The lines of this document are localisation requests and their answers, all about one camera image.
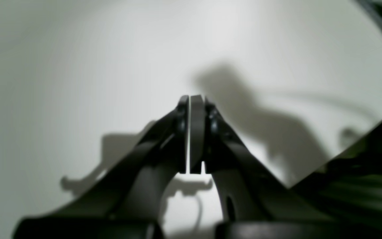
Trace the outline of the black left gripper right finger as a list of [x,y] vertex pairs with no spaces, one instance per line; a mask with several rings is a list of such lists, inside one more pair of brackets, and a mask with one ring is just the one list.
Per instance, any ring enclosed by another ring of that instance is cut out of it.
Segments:
[[190,98],[190,172],[200,173],[202,163],[224,216],[217,239],[382,239],[382,230],[335,219],[287,189],[197,95]]

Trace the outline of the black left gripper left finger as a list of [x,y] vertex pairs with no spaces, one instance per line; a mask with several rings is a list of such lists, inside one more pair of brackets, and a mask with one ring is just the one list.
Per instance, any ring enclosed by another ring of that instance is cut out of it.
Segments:
[[89,191],[47,215],[24,218],[14,239],[163,239],[163,193],[186,172],[189,96],[156,121]]

